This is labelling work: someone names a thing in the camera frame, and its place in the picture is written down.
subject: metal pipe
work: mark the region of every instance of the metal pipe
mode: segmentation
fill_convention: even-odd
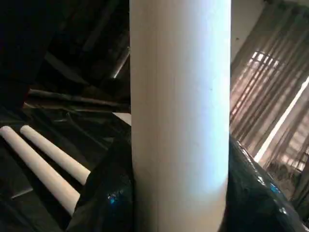
[[[0,136],[4,138],[4,140],[72,216],[77,201],[80,198],[80,194],[11,127],[2,127],[0,129]]]
[[[29,96],[41,97],[41,98],[51,98],[51,99],[71,101],[71,102],[73,102],[73,101],[74,102],[82,102],[82,103],[112,106],[112,107],[124,107],[124,108],[126,107],[126,108],[128,108],[128,105],[126,105],[126,104],[119,104],[119,103],[116,103],[116,102],[103,101],[103,100],[97,100],[97,99],[92,99],[92,98],[84,98],[84,97],[73,96],[73,95],[69,95],[69,94],[47,92],[47,91],[37,90],[37,89],[30,89],[29,90]]]
[[[53,161],[55,161],[61,168],[67,171],[82,185],[85,185],[90,171],[83,165],[50,142],[44,136],[39,134],[32,127],[25,125],[20,129],[20,133],[35,144],[41,151],[48,155]]]
[[[124,51],[124,53],[122,54],[122,56],[120,57],[119,61],[117,62],[114,71],[111,74],[111,77],[113,79],[117,78],[119,72],[121,71],[122,67],[126,63],[129,56],[130,56],[130,47],[127,47],[126,50]]]

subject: black plastic sheet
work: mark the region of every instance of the black plastic sheet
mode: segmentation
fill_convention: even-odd
[[[83,188],[40,153],[70,184],[80,189],[81,198],[71,218],[1,140],[0,231],[132,231],[134,181],[130,126],[111,113],[42,109],[21,112],[0,108],[0,126],[9,125],[19,131],[25,124],[92,173]],[[29,188],[33,190],[12,199]],[[298,214],[271,177],[232,138],[226,203],[223,232],[305,231]]]
[[[305,231],[291,204],[246,150],[232,138],[229,149],[226,231]]]

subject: white pole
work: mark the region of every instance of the white pole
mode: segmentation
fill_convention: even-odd
[[[83,165],[40,135],[30,126],[23,126],[20,129],[20,132],[82,185],[86,183],[90,171]]]
[[[80,194],[12,128],[2,127],[0,135],[72,216]]]
[[[216,232],[228,179],[230,0],[130,1],[139,232]]]

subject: metal rod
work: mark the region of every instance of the metal rod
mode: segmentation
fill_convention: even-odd
[[[69,94],[62,94],[62,93],[53,93],[53,92],[47,92],[43,90],[36,90],[36,89],[30,89],[29,90],[29,96],[36,96],[36,97],[43,97],[43,98],[52,98],[57,100],[63,100],[63,101],[74,101],[74,102],[83,102],[88,104],[96,104],[96,105],[104,105],[104,106],[113,106],[113,107],[127,107],[126,104],[119,104],[116,102],[111,101],[103,101],[103,100],[97,100],[92,98],[84,98],[80,96],[73,96]]]
[[[118,74],[120,73],[122,67],[126,63],[129,56],[130,56],[130,47],[127,47],[126,50],[124,51],[124,53],[122,54],[122,56],[120,57],[119,61],[117,62],[116,68],[114,69],[114,71],[111,75],[111,77],[113,79],[117,78]]]

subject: cardboard tube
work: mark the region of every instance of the cardboard tube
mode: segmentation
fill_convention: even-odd
[[[20,129],[20,132],[82,185],[86,183],[90,171],[83,165],[54,145],[48,139],[40,135],[30,126],[23,126]]]
[[[2,127],[0,135],[72,216],[80,194],[11,127]]]
[[[230,0],[130,1],[138,232],[217,232],[228,180]]]

